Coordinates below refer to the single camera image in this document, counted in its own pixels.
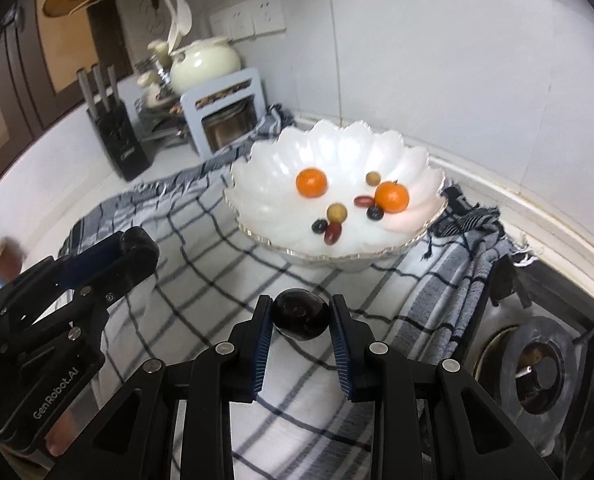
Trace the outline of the person's left hand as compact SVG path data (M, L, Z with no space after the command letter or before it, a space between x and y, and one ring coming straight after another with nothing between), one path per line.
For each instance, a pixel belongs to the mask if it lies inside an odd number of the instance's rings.
M80 432L80 424L72 408L62 413L55 425L45 436L47 452L54 457L64 454Z

